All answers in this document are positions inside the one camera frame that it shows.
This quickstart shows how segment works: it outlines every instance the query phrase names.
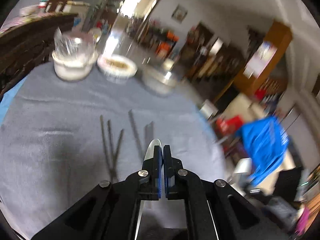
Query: picture frame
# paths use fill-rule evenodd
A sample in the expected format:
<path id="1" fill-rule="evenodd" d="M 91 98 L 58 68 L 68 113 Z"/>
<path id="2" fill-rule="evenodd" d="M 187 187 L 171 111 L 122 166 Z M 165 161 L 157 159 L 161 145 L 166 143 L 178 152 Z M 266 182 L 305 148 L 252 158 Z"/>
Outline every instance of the picture frame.
<path id="1" fill-rule="evenodd" d="M 182 21 L 185 19 L 185 17 L 188 14 L 188 10 L 178 4 L 176 9 L 173 11 L 171 18 L 174 19 L 175 21 L 182 23 Z"/>

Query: poster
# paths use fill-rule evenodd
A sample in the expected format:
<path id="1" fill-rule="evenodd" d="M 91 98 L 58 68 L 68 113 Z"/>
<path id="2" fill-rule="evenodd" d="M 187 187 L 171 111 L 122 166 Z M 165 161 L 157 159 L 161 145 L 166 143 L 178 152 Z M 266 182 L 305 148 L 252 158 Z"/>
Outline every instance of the poster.
<path id="1" fill-rule="evenodd" d="M 264 41 L 247 63 L 243 74 L 247 78 L 250 78 L 252 75 L 255 78 L 258 78 L 269 64 L 276 51 L 277 48 L 274 45 L 270 42 Z"/>
<path id="2" fill-rule="evenodd" d="M 181 5 L 178 4 L 178 6 L 174 10 L 171 18 L 176 20 L 177 22 L 182 23 L 182 21 L 187 16 L 187 14 L 188 14 L 187 9 L 185 9 L 184 7 L 182 7 Z"/>

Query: screw head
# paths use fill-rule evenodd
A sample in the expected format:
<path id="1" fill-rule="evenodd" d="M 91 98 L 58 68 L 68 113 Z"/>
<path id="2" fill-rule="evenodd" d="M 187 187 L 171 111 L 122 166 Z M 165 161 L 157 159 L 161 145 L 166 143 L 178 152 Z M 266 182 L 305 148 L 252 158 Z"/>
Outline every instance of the screw head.
<path id="1" fill-rule="evenodd" d="M 149 172 L 146 171 L 146 170 L 138 171 L 138 175 L 139 175 L 140 177 L 146 177 L 146 176 L 148 176 L 148 174 L 149 174 Z"/>
<path id="2" fill-rule="evenodd" d="M 224 187 L 226 184 L 227 184 L 227 183 L 226 183 L 223 179 L 218 179 L 218 180 L 216 181 L 216 185 L 217 185 L 218 187 Z"/>
<path id="3" fill-rule="evenodd" d="M 100 187 L 109 187 L 109 185 L 110 185 L 110 181 L 108 181 L 108 180 L 102 180 L 102 181 L 100 181 L 100 183 L 99 183 L 99 186 Z"/>
<path id="4" fill-rule="evenodd" d="M 180 170 L 178 170 L 178 174 L 180 176 L 186 176 L 188 174 L 188 171 L 185 169 L 180 169 Z"/>

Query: blue cloth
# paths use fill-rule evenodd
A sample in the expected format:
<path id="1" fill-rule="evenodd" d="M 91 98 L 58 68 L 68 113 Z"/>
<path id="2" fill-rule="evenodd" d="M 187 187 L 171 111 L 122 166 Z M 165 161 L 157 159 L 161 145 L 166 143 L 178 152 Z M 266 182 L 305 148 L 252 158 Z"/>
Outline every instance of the blue cloth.
<path id="1" fill-rule="evenodd" d="M 237 135 L 256 167 L 251 184 L 257 186 L 278 168 L 289 144 L 289 138 L 275 117 L 243 125 Z"/>
<path id="2" fill-rule="evenodd" d="M 22 86 L 22 84 L 25 82 L 27 77 L 22 79 L 18 84 L 16 84 L 13 88 L 11 88 L 9 91 L 4 93 L 2 101 L 0 102 L 0 125 L 2 124 L 2 121 L 4 119 L 5 114 L 7 113 L 10 103 L 14 96 L 17 94 L 19 88 Z"/>

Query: gray tablecloth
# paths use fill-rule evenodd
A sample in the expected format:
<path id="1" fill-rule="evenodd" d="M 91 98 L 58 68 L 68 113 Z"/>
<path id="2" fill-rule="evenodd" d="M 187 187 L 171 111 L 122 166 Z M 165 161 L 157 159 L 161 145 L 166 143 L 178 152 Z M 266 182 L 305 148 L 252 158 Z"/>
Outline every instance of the gray tablecloth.
<path id="1" fill-rule="evenodd" d="M 0 128 L 0 200 L 28 237 L 99 181 L 110 179 L 100 115 L 111 120 L 114 145 L 124 129 L 116 165 L 119 180 L 141 169 L 128 117 L 131 109 L 142 146 L 144 128 L 153 122 L 154 137 L 169 144 L 186 169 L 209 181 L 224 177 L 224 158 L 215 135 L 182 95 L 157 97 L 135 78 L 125 85 L 113 84 L 96 68 L 83 81 L 64 82 L 55 75 L 53 63 L 47 63 L 30 73 Z M 145 206 L 152 214 L 153 209 L 166 209 L 163 205 L 164 201 Z M 166 220 L 170 211 L 179 213 L 176 220 L 185 217 L 174 205 L 157 215 L 158 222 L 164 220 L 159 222 L 162 226 L 183 226 Z"/>

